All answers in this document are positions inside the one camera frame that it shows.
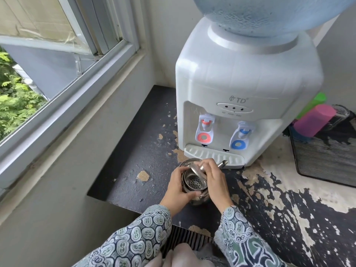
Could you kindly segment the person's right hand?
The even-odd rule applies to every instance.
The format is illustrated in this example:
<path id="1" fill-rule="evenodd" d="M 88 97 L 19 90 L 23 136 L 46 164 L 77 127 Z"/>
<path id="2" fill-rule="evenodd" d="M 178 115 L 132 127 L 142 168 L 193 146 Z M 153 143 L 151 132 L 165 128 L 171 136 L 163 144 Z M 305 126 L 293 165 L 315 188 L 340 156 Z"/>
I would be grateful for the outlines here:
<path id="1" fill-rule="evenodd" d="M 225 174 L 221 170 L 220 177 L 207 178 L 207 188 L 211 201 L 221 214 L 223 214 L 228 207 L 234 205 L 230 198 Z"/>

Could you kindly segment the person's left hand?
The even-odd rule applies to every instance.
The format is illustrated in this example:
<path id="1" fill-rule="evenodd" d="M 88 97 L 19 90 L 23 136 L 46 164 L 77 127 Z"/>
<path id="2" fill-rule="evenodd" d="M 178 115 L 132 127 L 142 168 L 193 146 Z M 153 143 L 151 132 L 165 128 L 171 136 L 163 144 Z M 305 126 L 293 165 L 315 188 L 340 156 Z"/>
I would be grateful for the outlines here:
<path id="1" fill-rule="evenodd" d="M 181 175 L 188 169 L 188 167 L 177 167 L 171 173 L 167 191 L 160 202 L 160 205 L 165 206 L 170 211 L 172 217 L 178 214 L 190 202 L 184 201 L 182 198 L 184 191 L 181 184 Z"/>

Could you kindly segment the steel teapot lid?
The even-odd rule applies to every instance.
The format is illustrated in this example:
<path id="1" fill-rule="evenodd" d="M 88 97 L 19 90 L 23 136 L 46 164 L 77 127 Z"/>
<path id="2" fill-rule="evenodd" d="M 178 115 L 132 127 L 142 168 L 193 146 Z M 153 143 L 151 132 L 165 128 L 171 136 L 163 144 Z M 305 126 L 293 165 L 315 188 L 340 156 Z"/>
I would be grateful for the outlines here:
<path id="1" fill-rule="evenodd" d="M 195 161 L 191 164 L 190 168 L 199 178 L 207 180 L 207 175 L 204 169 L 204 166 L 199 166 L 198 161 Z"/>

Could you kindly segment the steel teapot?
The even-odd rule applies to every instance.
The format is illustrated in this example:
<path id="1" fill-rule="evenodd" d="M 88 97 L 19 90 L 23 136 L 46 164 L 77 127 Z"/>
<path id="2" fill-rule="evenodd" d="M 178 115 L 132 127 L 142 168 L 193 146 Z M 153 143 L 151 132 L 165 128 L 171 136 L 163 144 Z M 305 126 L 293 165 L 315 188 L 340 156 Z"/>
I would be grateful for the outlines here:
<path id="1" fill-rule="evenodd" d="M 180 167 L 188 167 L 189 168 L 187 171 L 183 172 L 182 175 L 181 175 L 181 184 L 182 184 L 183 191 L 185 193 L 189 193 L 189 191 L 184 188 L 183 177 L 187 176 L 187 175 L 196 175 L 196 174 L 194 174 L 194 172 L 190 168 L 191 164 L 193 162 L 195 162 L 195 161 L 200 162 L 201 160 L 200 159 L 196 159 L 196 158 L 191 158 L 191 159 L 183 161 L 180 164 Z M 200 199 L 198 200 L 198 198 L 196 198 L 195 200 L 190 201 L 190 205 L 192 205 L 192 206 L 201 206 L 201 205 L 204 205 L 204 204 L 208 203 L 211 200 L 210 195 L 208 193 L 208 189 L 203 190 L 201 193 L 202 194 L 200 196 Z"/>

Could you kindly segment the person's left forearm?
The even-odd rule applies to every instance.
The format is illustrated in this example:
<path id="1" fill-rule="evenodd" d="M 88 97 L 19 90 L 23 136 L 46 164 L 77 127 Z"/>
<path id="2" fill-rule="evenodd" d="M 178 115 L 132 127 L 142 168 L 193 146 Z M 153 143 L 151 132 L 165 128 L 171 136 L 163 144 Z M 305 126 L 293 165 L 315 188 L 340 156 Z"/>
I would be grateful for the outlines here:
<path id="1" fill-rule="evenodd" d="M 72 267 L 144 267 L 159 255 L 171 231 L 168 208 L 152 205 Z"/>

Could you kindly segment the person's right forearm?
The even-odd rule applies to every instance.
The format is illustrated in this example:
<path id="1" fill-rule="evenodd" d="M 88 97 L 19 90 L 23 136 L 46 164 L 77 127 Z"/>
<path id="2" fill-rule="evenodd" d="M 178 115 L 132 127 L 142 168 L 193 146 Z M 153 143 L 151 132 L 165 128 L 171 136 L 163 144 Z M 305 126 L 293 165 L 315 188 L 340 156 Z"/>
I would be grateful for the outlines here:
<path id="1" fill-rule="evenodd" d="M 237 206 L 229 206 L 222 213 L 214 241 L 231 267 L 288 267 Z"/>

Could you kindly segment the steel tea strainer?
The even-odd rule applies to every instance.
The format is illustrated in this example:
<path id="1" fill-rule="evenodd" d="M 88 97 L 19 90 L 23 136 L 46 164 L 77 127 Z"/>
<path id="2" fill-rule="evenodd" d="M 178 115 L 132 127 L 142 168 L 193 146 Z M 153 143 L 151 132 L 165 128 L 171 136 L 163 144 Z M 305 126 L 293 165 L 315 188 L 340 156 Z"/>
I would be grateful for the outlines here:
<path id="1" fill-rule="evenodd" d="M 187 175 L 183 177 L 183 185 L 186 190 L 203 191 L 207 189 L 207 180 L 197 175 Z"/>

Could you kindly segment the white drip tray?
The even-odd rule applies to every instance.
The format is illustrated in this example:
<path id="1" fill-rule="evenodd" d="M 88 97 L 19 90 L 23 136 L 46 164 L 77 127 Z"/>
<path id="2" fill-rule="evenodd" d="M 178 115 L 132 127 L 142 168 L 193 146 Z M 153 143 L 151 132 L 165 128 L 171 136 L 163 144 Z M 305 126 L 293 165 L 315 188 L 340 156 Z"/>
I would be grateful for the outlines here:
<path id="1" fill-rule="evenodd" d="M 225 166 L 227 169 L 241 169 L 245 166 L 245 160 L 240 155 L 224 151 L 217 151 L 206 147 L 199 147 L 191 144 L 185 146 L 184 155 L 189 158 L 202 160 L 212 158 L 217 164 L 221 163 L 223 160 L 227 160 L 228 163 Z"/>

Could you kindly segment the red hot water tap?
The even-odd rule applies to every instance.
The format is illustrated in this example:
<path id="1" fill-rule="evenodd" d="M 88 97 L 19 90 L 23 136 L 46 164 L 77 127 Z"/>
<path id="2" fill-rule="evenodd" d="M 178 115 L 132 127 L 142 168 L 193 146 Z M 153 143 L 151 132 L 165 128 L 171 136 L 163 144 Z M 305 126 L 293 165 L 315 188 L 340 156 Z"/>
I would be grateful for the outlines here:
<path id="1" fill-rule="evenodd" d="M 203 146 L 212 143 L 214 138 L 214 122 L 215 116 L 209 113 L 199 115 L 198 127 L 195 134 L 195 139 Z"/>

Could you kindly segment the blue cold water tap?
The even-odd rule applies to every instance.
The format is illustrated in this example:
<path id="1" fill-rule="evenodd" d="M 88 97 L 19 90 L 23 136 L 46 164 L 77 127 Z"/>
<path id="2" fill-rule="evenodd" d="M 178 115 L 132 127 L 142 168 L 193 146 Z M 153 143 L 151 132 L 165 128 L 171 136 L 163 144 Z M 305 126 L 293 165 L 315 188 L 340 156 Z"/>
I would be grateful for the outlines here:
<path id="1" fill-rule="evenodd" d="M 237 151 L 247 149 L 249 138 L 255 130 L 255 123 L 248 121 L 239 121 L 237 129 L 234 131 L 230 139 L 230 148 Z"/>

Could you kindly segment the black striped grille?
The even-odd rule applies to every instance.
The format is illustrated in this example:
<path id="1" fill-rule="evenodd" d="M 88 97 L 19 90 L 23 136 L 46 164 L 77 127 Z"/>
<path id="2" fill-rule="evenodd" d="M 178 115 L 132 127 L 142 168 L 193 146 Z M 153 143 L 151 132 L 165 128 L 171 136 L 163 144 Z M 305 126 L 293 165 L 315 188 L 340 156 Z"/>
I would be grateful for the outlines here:
<path id="1" fill-rule="evenodd" d="M 173 225 L 167 242 L 161 248 L 162 258 L 165 258 L 170 250 L 181 243 L 187 243 L 192 250 L 199 250 L 207 243 L 214 243 L 213 238 Z"/>

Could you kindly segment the person's pale garment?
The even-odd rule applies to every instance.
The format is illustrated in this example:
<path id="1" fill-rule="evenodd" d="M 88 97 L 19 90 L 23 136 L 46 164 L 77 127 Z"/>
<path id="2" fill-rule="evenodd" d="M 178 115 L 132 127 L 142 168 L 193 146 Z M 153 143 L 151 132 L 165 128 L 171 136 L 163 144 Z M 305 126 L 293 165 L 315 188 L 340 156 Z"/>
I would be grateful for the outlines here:
<path id="1" fill-rule="evenodd" d="M 230 267 L 227 259 L 215 243 L 206 243 L 198 250 L 192 250 L 187 243 L 169 250 L 166 257 L 162 253 L 149 261 L 145 267 Z"/>

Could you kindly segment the white water dispenser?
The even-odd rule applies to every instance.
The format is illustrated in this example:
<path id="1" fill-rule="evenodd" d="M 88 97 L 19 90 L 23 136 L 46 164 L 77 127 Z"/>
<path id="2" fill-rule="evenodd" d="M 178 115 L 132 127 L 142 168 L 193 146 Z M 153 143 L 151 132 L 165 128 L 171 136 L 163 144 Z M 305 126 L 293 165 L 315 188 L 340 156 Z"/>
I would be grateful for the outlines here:
<path id="1" fill-rule="evenodd" d="M 240 155 L 250 166 L 316 96 L 323 79 L 306 32 L 245 37 L 203 17 L 176 62 L 178 146 Z M 215 116 L 214 138 L 203 146 L 195 134 L 199 115 L 207 113 Z M 242 151 L 230 148 L 239 121 L 256 125 Z"/>

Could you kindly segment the blue cup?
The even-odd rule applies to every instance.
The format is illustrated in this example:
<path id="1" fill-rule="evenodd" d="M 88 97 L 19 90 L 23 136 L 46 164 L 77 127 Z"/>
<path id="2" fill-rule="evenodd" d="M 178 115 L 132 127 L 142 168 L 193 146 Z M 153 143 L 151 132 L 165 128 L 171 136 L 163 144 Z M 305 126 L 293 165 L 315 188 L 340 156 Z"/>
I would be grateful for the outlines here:
<path id="1" fill-rule="evenodd" d="M 303 136 L 303 135 L 299 134 L 295 130 L 293 124 L 289 125 L 288 128 L 289 128 L 289 131 L 290 131 L 290 137 L 292 139 L 294 139 L 295 141 L 304 142 L 304 143 L 309 143 L 311 141 L 312 138 L 306 137 L 306 136 Z"/>

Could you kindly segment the pink bottle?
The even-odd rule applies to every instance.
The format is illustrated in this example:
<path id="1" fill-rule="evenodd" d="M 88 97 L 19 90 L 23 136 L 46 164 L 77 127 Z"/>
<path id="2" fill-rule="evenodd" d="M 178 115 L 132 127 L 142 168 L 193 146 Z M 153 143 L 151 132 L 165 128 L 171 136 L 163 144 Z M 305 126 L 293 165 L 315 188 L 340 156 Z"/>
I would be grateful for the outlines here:
<path id="1" fill-rule="evenodd" d="M 327 104 L 319 104 L 293 124 L 293 132 L 306 138 L 314 137 L 336 115 Z"/>

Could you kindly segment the black mesh tray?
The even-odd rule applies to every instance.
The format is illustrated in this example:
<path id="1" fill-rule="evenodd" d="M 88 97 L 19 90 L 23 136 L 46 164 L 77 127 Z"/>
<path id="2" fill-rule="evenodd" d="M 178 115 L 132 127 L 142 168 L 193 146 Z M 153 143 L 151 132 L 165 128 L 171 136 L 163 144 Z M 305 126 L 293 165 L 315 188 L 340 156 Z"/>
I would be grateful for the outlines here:
<path id="1" fill-rule="evenodd" d="M 297 135 L 290 125 L 290 137 L 297 172 L 306 177 L 356 188 L 356 114 L 313 138 Z"/>

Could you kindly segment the green bottle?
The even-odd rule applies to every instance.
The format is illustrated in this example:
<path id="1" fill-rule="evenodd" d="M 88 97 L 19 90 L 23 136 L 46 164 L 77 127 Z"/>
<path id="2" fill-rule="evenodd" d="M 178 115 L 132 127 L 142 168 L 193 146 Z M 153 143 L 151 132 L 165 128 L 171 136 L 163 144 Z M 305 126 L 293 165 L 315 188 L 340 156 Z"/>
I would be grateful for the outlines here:
<path id="1" fill-rule="evenodd" d="M 323 92 L 319 92 L 309 103 L 302 109 L 302 111 L 295 117 L 295 120 L 299 120 L 311 109 L 319 104 L 324 104 L 327 101 L 327 96 Z"/>

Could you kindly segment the clear glass jar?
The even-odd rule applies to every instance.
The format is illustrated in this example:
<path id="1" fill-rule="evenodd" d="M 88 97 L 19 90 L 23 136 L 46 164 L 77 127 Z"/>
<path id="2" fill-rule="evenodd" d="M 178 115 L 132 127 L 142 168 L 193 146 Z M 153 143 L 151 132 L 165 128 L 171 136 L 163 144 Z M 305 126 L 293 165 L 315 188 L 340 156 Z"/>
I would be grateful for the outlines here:
<path id="1" fill-rule="evenodd" d="M 329 131 L 334 129 L 337 125 L 345 121 L 350 116 L 350 110 L 345 106 L 333 104 L 332 107 L 336 111 L 336 114 L 323 127 L 322 131 Z"/>

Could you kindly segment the blue water jug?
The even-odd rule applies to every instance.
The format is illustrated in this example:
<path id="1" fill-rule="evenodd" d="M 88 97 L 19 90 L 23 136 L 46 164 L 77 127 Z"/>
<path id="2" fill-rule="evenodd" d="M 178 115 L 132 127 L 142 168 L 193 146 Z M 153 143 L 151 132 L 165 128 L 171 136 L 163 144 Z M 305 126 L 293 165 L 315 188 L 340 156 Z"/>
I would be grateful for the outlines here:
<path id="1" fill-rule="evenodd" d="M 193 0 L 222 29 L 249 37 L 306 31 L 336 17 L 356 0 Z"/>

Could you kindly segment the green tree foliage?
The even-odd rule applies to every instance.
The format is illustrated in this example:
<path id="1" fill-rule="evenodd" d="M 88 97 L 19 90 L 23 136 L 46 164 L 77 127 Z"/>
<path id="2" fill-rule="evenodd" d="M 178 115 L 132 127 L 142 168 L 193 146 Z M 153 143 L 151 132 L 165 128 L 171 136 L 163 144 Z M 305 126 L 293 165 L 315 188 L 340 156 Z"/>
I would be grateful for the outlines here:
<path id="1" fill-rule="evenodd" d="M 25 83 L 14 65 L 15 61 L 0 46 L 0 141 L 47 103 Z"/>

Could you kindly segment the grey window frame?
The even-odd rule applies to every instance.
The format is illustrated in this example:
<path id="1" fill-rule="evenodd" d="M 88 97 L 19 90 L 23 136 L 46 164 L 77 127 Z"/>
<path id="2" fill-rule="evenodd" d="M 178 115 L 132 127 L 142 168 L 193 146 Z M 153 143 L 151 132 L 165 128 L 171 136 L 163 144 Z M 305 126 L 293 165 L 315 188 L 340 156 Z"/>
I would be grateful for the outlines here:
<path id="1" fill-rule="evenodd" d="M 47 99 L 0 141 L 0 196 L 140 49 L 130 0 L 0 0 L 0 46 Z"/>

